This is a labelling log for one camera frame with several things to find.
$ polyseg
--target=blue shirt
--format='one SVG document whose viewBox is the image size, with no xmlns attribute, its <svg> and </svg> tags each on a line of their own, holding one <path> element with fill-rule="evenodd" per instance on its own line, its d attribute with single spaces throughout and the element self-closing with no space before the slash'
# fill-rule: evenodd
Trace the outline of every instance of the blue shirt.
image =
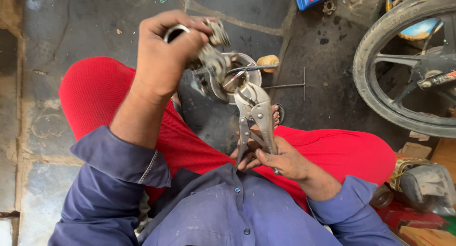
<svg viewBox="0 0 456 246">
<path fill-rule="evenodd" d="M 108 127 L 71 151 L 85 164 L 49 245 L 400 245 L 368 204 L 375 184 L 347 176 L 333 198 L 308 199 L 309 215 L 282 188 L 236 173 L 230 163 L 186 185 L 137 238 L 144 187 L 171 185 L 163 155 L 124 142 Z"/>
</svg>

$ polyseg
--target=wheel spoke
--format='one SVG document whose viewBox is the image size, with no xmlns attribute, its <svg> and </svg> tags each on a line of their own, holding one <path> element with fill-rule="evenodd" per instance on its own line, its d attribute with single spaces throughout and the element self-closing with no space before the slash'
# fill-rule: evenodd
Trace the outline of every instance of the wheel spoke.
<svg viewBox="0 0 456 246">
<path fill-rule="evenodd" d="M 456 15 L 446 14 L 440 16 L 445 27 L 445 41 L 442 54 L 456 53 Z"/>
<path fill-rule="evenodd" d="M 378 62 L 394 62 L 405 64 L 411 67 L 415 67 L 423 56 L 421 55 L 394 55 L 394 54 L 377 54 L 374 57 L 374 63 Z"/>
<path fill-rule="evenodd" d="M 444 91 L 438 91 L 437 93 L 438 93 L 441 97 L 443 97 L 443 98 L 445 98 L 445 99 L 447 99 L 447 100 L 453 102 L 454 104 L 456 104 L 456 95 L 452 94 L 452 93 L 450 92 L 451 90 L 453 90 L 453 89 L 444 90 Z"/>
<path fill-rule="evenodd" d="M 409 80 L 408 84 L 402 88 L 396 98 L 393 100 L 392 104 L 397 106 L 402 106 L 402 101 L 410 92 L 416 89 L 418 85 L 413 80 Z"/>
</svg>

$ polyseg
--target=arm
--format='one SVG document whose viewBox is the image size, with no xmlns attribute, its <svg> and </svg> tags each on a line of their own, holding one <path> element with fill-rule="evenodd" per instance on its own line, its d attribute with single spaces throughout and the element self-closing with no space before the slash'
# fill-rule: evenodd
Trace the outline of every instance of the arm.
<svg viewBox="0 0 456 246">
<path fill-rule="evenodd" d="M 344 246 L 400 245 L 369 205 L 377 185 L 347 176 L 342 185 L 329 173 L 308 161 L 281 137 L 274 137 L 278 155 L 260 149 L 256 161 L 275 167 L 295 180 L 306 193 L 309 207 L 320 223 L 329 225 Z"/>
<path fill-rule="evenodd" d="M 100 127 L 71 147 L 85 164 L 65 198 L 49 245 L 138 244 L 134 228 L 144 186 L 171 183 L 162 154 L 153 148 L 186 62 L 208 41 L 204 33 L 210 29 L 203 19 L 169 11 L 141 22 L 138 69 L 111 128 Z M 177 23 L 191 32 L 164 43 L 166 29 Z"/>
</svg>

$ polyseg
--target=tire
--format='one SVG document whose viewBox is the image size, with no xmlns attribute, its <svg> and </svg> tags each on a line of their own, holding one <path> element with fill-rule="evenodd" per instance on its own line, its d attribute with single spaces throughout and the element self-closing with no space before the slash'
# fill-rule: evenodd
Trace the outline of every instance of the tire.
<svg viewBox="0 0 456 246">
<path fill-rule="evenodd" d="M 456 0 L 406 0 L 387 12 L 375 22 L 361 40 L 354 57 L 353 79 L 363 100 L 388 121 L 408 130 L 430 136 L 456 138 L 456 121 L 454 125 L 443 126 L 401 115 L 377 99 L 368 79 L 370 76 L 368 72 L 369 60 L 372 60 L 376 50 L 381 49 L 386 44 L 385 42 L 397 34 L 395 32 L 401 28 L 401 25 L 448 11 L 456 11 Z"/>
</svg>

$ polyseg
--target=shirt cuff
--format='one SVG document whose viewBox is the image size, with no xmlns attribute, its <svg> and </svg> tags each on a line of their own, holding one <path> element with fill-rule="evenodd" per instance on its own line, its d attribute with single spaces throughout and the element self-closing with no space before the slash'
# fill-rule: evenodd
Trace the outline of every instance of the shirt cuff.
<svg viewBox="0 0 456 246">
<path fill-rule="evenodd" d="M 341 190 L 329 200 L 307 199 L 315 218 L 324 225 L 332 225 L 357 214 L 369 204 L 377 184 L 347 175 Z"/>
<path fill-rule="evenodd" d="M 101 126 L 81 138 L 71 153 L 108 176 L 156 188 L 169 187 L 171 174 L 158 150 L 127 143 Z"/>
</svg>

